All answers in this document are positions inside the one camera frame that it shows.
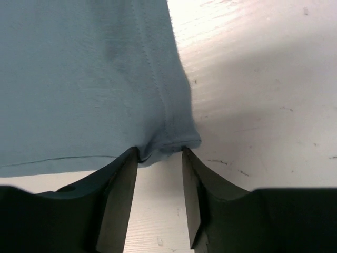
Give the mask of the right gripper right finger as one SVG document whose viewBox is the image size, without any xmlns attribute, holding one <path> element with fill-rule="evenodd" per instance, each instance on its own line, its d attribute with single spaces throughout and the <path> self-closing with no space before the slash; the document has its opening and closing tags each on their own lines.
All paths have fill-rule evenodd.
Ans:
<svg viewBox="0 0 337 253">
<path fill-rule="evenodd" d="M 336 189 L 244 190 L 182 150 L 195 252 L 336 252 Z"/>
</svg>

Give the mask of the teal blue t-shirt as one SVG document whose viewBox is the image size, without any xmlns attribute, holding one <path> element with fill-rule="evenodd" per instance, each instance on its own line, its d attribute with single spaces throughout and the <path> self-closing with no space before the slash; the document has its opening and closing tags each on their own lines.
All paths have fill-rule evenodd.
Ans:
<svg viewBox="0 0 337 253">
<path fill-rule="evenodd" d="M 199 147 L 166 1 L 1 1 L 1 176 Z"/>
</svg>

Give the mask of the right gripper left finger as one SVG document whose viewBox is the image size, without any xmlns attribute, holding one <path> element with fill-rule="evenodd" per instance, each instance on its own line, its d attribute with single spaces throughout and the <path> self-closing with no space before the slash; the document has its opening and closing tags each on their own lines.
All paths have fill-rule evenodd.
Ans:
<svg viewBox="0 0 337 253">
<path fill-rule="evenodd" d="M 123 252 L 137 166 L 130 148 L 56 191 L 1 186 L 1 252 Z"/>
</svg>

